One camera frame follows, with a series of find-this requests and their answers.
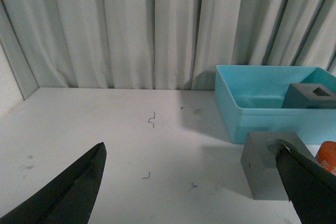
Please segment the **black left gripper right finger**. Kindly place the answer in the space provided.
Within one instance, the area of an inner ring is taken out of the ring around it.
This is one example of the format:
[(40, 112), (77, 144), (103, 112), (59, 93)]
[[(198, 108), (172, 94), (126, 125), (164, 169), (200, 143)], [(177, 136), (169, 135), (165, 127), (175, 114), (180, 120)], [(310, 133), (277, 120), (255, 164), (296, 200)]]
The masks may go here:
[(335, 223), (335, 175), (322, 168), (306, 146), (277, 138), (275, 162), (301, 223)]

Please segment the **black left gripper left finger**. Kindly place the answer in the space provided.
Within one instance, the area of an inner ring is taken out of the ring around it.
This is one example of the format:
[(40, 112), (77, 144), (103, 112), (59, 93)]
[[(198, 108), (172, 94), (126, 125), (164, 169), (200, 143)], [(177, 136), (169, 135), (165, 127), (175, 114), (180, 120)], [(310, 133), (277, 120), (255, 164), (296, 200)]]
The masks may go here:
[(88, 223), (100, 189), (107, 151), (98, 143), (1, 223)]

